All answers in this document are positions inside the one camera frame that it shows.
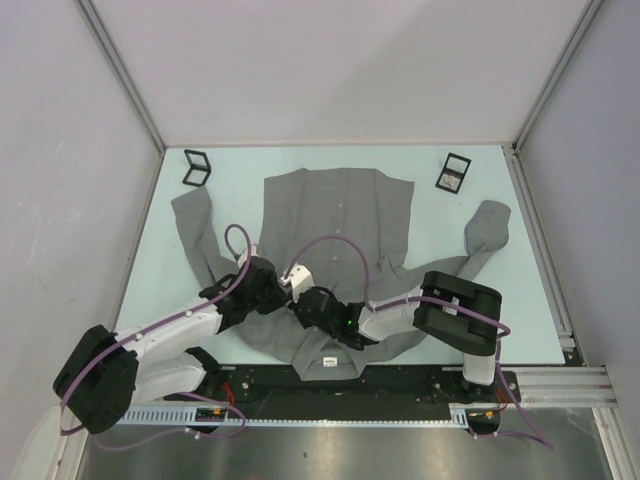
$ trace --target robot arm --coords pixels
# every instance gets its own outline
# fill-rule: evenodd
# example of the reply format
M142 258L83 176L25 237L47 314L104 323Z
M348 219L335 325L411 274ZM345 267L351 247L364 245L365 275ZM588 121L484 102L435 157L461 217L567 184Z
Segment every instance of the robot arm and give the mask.
M456 315L437 302L458 302L498 320L498 292L430 272L420 287L379 302L371 311L364 302L345 305L330 290L315 286L311 273L302 265L295 265L287 277L279 279L268 260L257 256L253 248L250 255L246 273L231 293L220 298L226 284L237 281L236 275L203 290L200 298L165 319L175 321L152 331L135 327L111 333L98 325L85 333L54 382L54 391L60 398L89 362L117 342L134 337L102 359L69 398L69 408L90 433L109 429L131 405L178 392L198 390L206 394L208 388L216 388L215 376L219 375L220 366L204 350L189 347L241 323L250 312L266 315L285 305L303 327L318 327L358 350L391 335L422 330L464 353L466 380L480 385L493 382L496 328ZM239 258L239 267L246 258L246 253Z

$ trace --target gray wall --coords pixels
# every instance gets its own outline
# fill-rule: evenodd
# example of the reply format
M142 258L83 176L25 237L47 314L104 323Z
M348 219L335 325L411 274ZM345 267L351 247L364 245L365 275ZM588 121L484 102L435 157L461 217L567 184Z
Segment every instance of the gray wall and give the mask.
M71 0L0 5L0 478L109 322L158 156Z
M608 2L523 149L592 364L640 446L640 2Z
M587 2L95 3L166 142L220 145L508 141Z

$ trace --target aluminum frame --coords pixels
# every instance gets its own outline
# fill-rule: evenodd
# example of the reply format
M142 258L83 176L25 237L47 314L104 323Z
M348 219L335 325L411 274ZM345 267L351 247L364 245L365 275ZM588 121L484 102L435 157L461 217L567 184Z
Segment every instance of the aluminum frame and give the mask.
M594 408L600 439L604 447L609 468L615 480L637 479L640 466L637 458L628 449L626 429L618 408Z
M82 431L71 437L66 437L62 455L56 465L55 474L50 480L76 480L80 471L82 455L87 446L87 431Z
M536 101L533 103L533 107L529 111L527 118L525 119L522 127L520 128L520 131L518 132L518 135L516 136L514 142L516 152L519 152L524 143L527 141L531 130L544 112L544 109L549 103L553 92L556 90L558 84L562 80L562 77L568 70L571 61L582 45L587 32L600 13L605 1L606 0L590 0L582 10L582 14L578 19L578 22L574 26L571 35L569 35L567 43L562 49L558 60L556 60L555 65L551 69L551 73L549 73L549 76L547 77L542 90L538 94Z
M522 210L525 227L529 234L533 253L542 277L542 284L547 293L551 314L556 322L559 337L571 336L575 333L571 314L569 313L567 301L560 287L558 272L554 266L551 250L549 249L542 222L533 200L529 183L525 177L520 158L511 146L503 145L502 151L505 161L507 162L509 174L511 175L511 181L516 192L520 210Z
M131 278L131 272L133 271L133 263L135 262L136 255L138 254L138 248L140 247L140 240L142 239L142 233L144 232L144 226L147 223L147 217L149 216L149 211L151 210L151 201L153 200L153 196L156 192L156 187L158 186L158 179L160 178L160 172L162 171L162 165L164 163L164 152L160 155L158 159L158 163L156 164L154 170L152 171L152 180L149 191L144 200L142 216L140 217L140 221L138 222L138 226L136 228L135 240L131 247L131 251L129 252L129 256L127 257L127 266L125 268L125 275L122 278L122 282L120 283L120 288L118 291L118 302L114 307L111 318L108 323L105 322L105 325L109 328L115 328L118 323L118 317L120 316L120 310L122 309L122 304L124 303L124 294L127 291L127 286L129 285L129 279Z
M164 140L162 140L162 135L160 135L156 122L149 113L149 109L147 108L142 95L140 95L140 91L136 87L136 84L129 73L129 69L125 65L124 60L122 60L122 56L120 55L113 38L109 34L102 17L100 17L93 0L74 0L74 2L98 43L98 47L102 50L107 63L118 80L118 83L120 83L125 97L127 97L131 107L142 122L149 139L156 147L156 150L158 150L158 153L164 153L167 146L164 143Z

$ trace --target purple cable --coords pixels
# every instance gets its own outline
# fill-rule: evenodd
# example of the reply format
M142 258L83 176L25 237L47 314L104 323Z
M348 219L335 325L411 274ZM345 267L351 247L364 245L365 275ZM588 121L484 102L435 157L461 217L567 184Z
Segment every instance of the purple cable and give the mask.
M364 305L365 305L365 307L367 307L368 310L374 312L375 308L373 307L373 305L371 305L371 302L369 301L369 283L371 282L371 275L369 274L369 262L367 262L367 257L364 256L364 252L362 251L362 249L358 246L358 244L356 244L349 237L345 237L344 235L322 235L322 236L316 238L315 240L311 240L304 247L302 247L302 249L294 257L294 259L291 261L291 264L289 265L289 268L285 272L284 276L288 277L289 274L291 273L291 270L293 270L293 266L296 263L298 263L300 258L305 253L307 253L307 251L311 247L313 247L316 243L320 243L323 240L341 240L341 241L346 242L349 245L351 245L356 250L356 252L358 252L358 255L360 255L360 259L362 260L362 266L364 267L364 295L363 295L364 296Z
M234 224L231 224L225 229L225 231L224 231L224 244L227 246L227 250L229 250L229 253L231 253L233 258L235 258L237 260L240 255L238 255L238 253L231 246L231 243L229 243L229 232L231 231L231 229L233 229L234 226L235 226Z
M392 302L385 303L384 305L379 305L375 307L375 309L377 312L380 312L388 308L393 308L393 307L397 307L398 305L402 305L405 303L412 303L412 302L428 302L428 303L433 303L434 305L440 305L442 307L452 308L457 312L462 313L463 315L467 315L468 317L478 320L479 322L486 323L487 325L491 325L492 327L495 327L495 328L499 328L503 332L500 335L498 335L498 338L506 337L507 335L511 334L511 329L507 327L504 323L500 323L497 320L489 318L480 313L474 312L473 310L469 310L468 308L461 307L460 305L456 305L455 303L447 302L446 300L441 300L440 298L435 298L435 297L409 297L407 299L403 298L400 300L394 300Z
M93 437L93 441L95 442L95 444L100 447L102 450L105 450L107 452L126 452L129 450L133 450L134 448L138 448L141 447L142 445L146 445L147 443L153 442L154 440L157 440L158 438L162 438L164 436L167 435L173 435L174 433L193 433L194 435L197 435L199 437L205 437L205 438L231 438L231 437L235 437L236 435L238 435L240 432L242 432L245 428L247 428L247 417L244 416L244 414L238 410L236 407L234 407L233 405L229 405L227 403L223 403L223 402L218 402L217 400L213 400L211 398L207 398L207 397L203 397L202 395L198 395L196 393L188 393L188 392L183 392L180 395L185 395L187 397L191 397L194 398L195 400L200 400L202 402L208 402L208 403L212 403L214 405L219 405L221 407L226 408L227 410L232 411L233 413L235 413L241 420L241 424L238 428L236 428L235 430L229 432L229 433L220 433L220 434L213 434L213 433L203 433L203 432L198 432L195 430L190 429L189 427L176 427L176 428L170 428L168 430L163 430L161 432L156 433L155 435L151 435L143 440L140 440L138 442L135 443L131 443L129 445L122 445L122 446L118 446L118 447L112 447L109 445L105 445L104 443L102 443L100 441L100 439L95 436Z
M363 297L364 297L364 304L367 307L367 309L371 312L379 312L382 310L386 310L388 308L392 308L392 307L396 307L398 305L402 305L404 303L408 303L408 302L429 302L429 303L433 303L434 305L440 305L442 307L448 307L451 308L453 310L456 310L464 315L467 315L471 318L474 318L480 322L486 323L488 325L491 325L493 327L499 328L500 330L503 331L503 333L501 333L500 335L498 335L499 338L501 337L505 337L507 335L509 335L511 333L511 329L509 327L507 327L506 325L504 325L503 323L497 322L496 320L493 320L492 318L489 318L485 315L481 315L479 313L476 313L472 310L469 310L468 308L465 307L461 307L460 305L456 305L455 303L451 303L451 302L447 302L445 300L441 300L439 298L434 298L434 297L411 297L408 299L402 299L402 300L394 300L392 302L386 303L384 305L378 305L378 306L374 306L371 304L371 301L369 299L369 289L370 289L370 284L371 284L371 274L369 273L369 262L367 262L367 257L365 256L364 252L362 251L362 249L358 246L357 243L355 243L353 240L351 240L349 237L345 237L344 235L322 235L321 237L318 237L314 240L311 240L309 243L307 243L304 247L302 247L302 249L298 252L298 254L294 257L294 259L291 261L291 264L289 265L289 268L287 269L287 271L285 272L285 277L288 277L289 274L291 273L291 271L293 270L293 266L298 263L298 261L300 260L300 258L307 253L307 251L313 247L315 244L322 242L323 240L341 240L343 242L348 243L349 245L351 245L356 252L358 252L358 255L360 255L360 259L362 260L362 266L364 267L364 293L363 293Z
M536 424L533 423L533 420L531 420L529 415L527 415L527 412L524 411L524 408L522 408L522 405L520 405L520 402L518 402L518 399L509 388L507 379L504 377L504 372L502 371L502 366L500 365L501 353L502 353L502 345L498 341L498 347L496 349L496 376L498 377L498 380L500 380L500 383L504 387L504 391L507 392L507 395L509 395L509 398L511 399L511 403L513 403L516 406L516 409L518 410L518 412L520 413L524 421L527 423L527 425L529 425L529 428L533 431L533 433L535 433L535 435L531 435L529 433L524 433L524 432L512 432L512 431L478 435L476 432L473 431L473 428L471 428L471 425L469 425L469 433L473 435L473 438L496 438L496 437L527 438L529 440L533 440L535 442L538 442L544 445L549 450L554 450L553 444L549 440L547 440L547 437L545 437L544 434L540 431L540 429L536 426Z
M244 227L242 227L241 225L238 225L236 223L229 225L229 227L227 227L227 230L225 232L225 237L226 237L226 233L228 233L231 228L237 228L238 230L240 230L240 232L242 232L242 235L244 235L244 239L247 242L247 249L250 251L251 250L251 239L249 238L249 234L244 229ZM216 302L220 301L221 299L225 298L227 295L229 295L240 284L240 282L242 282L242 280L244 279L245 275L247 274L247 271L249 270L249 264L250 263L251 263L251 256L248 256L247 257L247 261L244 262L244 265L242 266L242 271L240 272L240 275L238 275L236 280L231 285L229 285L229 288L227 288L224 292L222 292L220 295L215 297L213 300L209 300L207 302L202 303L201 305L193 307L191 309L191 311L192 312L199 312L200 310L208 307L212 303L216 303ZM110 354L115 352L118 348L120 348L123 345L126 345L127 343L135 340L138 335L146 335L147 333L153 332L154 330L157 330L158 328L163 327L163 326L167 325L168 323L171 323L171 322L173 322L175 320L183 318L186 315L186 312L187 311L185 310L184 312L175 313L175 314L173 314L173 315L171 315L171 316L169 316L169 317L167 317L167 318L165 318L163 320L160 320L160 321L158 321L156 323L153 323L153 324L149 325L148 327L145 327L145 328L139 330L136 333L132 333L131 335L129 335L129 336L123 338L122 340L114 343L113 345L111 345L110 347L106 348L105 350L100 352L98 355L96 355L80 371L78 376L73 379L73 382L71 382L71 385L69 385L69 388L67 388L67 391L64 393L64 395L62 397L62 400L60 401L60 410L61 410L60 413L62 414L62 412L64 412L64 409L66 408L67 404L69 403L69 399L71 398L73 393L78 388L78 385L80 385L82 380L84 380L84 378L89 374L89 372L91 370L93 370L96 367L96 365L98 365L102 360L104 360ZM61 428L60 429L60 435L62 435L63 437L64 436L73 435L74 433L80 432L83 428L84 428L84 426L82 426L82 425L74 427L74 428L72 428L70 430L65 430L65 429Z

